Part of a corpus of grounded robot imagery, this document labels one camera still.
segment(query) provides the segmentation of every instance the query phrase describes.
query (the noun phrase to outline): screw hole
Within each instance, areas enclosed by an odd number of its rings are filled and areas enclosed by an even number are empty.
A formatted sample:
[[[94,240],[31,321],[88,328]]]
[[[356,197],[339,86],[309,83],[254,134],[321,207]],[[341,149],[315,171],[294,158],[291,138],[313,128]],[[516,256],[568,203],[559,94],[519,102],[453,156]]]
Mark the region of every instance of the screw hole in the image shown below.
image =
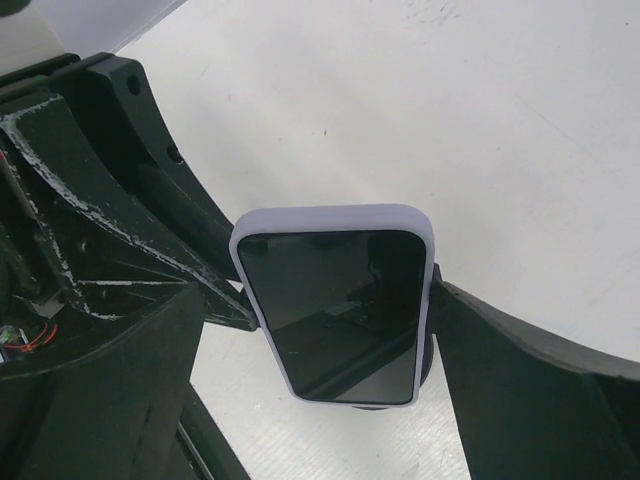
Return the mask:
[[[140,95],[141,86],[138,77],[136,77],[135,75],[130,75],[129,78],[127,78],[127,88],[129,89],[129,93],[131,93],[131,95]]]
[[[178,165],[184,163],[184,158],[182,158],[178,147],[176,147],[175,145],[169,145],[167,147],[167,155],[169,155],[169,158],[173,163],[177,163]]]

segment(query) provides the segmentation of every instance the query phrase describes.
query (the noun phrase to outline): white surface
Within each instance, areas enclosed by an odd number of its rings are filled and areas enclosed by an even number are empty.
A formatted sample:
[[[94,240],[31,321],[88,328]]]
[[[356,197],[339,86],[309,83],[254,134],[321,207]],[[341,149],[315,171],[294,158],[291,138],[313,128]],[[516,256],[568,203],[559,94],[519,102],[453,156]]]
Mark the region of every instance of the white surface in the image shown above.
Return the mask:
[[[58,37],[33,5],[0,18],[0,76],[62,53]]]
[[[184,0],[32,0],[69,52],[119,50]]]
[[[123,54],[233,220],[414,205],[446,279],[640,360],[638,45],[635,0],[190,0]],[[410,409],[310,406],[208,327],[193,380],[256,480],[467,478],[439,367]]]

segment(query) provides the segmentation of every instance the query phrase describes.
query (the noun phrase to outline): phone screen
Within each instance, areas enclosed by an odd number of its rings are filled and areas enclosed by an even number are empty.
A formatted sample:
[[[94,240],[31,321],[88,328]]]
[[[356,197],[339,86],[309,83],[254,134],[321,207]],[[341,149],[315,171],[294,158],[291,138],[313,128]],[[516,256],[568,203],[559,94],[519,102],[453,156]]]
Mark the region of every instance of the phone screen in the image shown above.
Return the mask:
[[[424,242],[395,230],[256,234],[238,256],[294,393],[402,405],[414,395]]]

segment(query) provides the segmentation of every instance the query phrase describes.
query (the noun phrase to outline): wire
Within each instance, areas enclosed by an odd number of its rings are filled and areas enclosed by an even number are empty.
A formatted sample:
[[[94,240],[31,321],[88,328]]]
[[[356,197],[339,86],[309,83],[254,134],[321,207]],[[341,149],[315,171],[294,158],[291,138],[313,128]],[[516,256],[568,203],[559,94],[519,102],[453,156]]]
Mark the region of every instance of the wire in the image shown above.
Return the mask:
[[[57,331],[57,327],[58,325],[54,326],[54,332],[53,335],[55,335],[56,331]],[[29,343],[25,344],[25,345],[3,345],[4,348],[13,348],[16,350],[21,350],[23,352],[29,352],[31,350],[33,350],[35,347],[39,346],[36,345],[36,342],[38,340],[40,340],[44,334],[47,332],[47,330],[49,329],[49,322],[45,322],[44,324],[44,328],[42,329],[42,331],[40,332],[40,334],[33,340],[31,340]],[[47,338],[47,341],[51,340],[51,338],[53,338],[53,335],[50,336],[50,338]]]
[[[53,326],[53,332],[51,332],[51,334],[47,337],[47,339],[45,341],[43,341],[40,345],[46,345],[47,343],[49,343],[51,341],[51,339],[53,339],[53,337],[56,336],[56,333],[58,333],[58,324],[56,323]]]

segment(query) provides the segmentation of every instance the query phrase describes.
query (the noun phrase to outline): smartphone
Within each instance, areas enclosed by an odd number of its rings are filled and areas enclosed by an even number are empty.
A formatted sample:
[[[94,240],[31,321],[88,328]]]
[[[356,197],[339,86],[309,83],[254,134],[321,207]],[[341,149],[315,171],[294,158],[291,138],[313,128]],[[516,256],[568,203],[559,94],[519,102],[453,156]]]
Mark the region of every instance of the smartphone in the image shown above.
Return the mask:
[[[230,252],[289,391],[400,407],[418,398],[434,237],[404,205],[255,210]]]

